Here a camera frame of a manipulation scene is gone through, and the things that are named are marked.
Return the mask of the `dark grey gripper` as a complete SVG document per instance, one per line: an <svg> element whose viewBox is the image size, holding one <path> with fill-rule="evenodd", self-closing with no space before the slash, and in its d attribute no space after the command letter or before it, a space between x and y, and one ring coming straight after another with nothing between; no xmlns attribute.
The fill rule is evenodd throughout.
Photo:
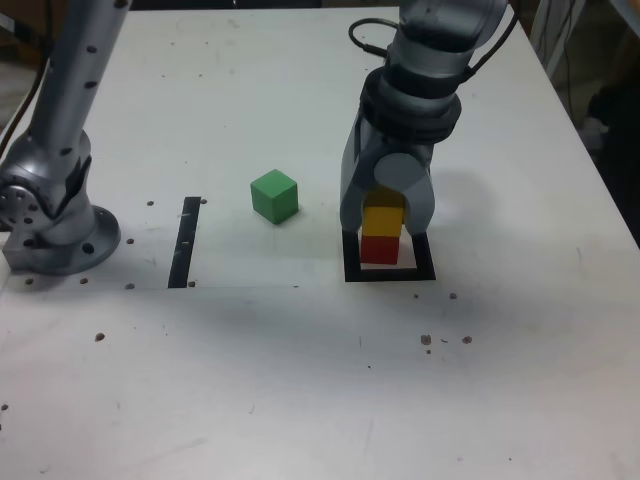
<svg viewBox="0 0 640 480"><path fill-rule="evenodd" d="M432 145L382 141L364 116L357 116L344 148L340 180L340 222L347 232L362 225L365 197L378 184L403 195L404 225L410 235L424 234L435 211L430 173Z"/></svg>

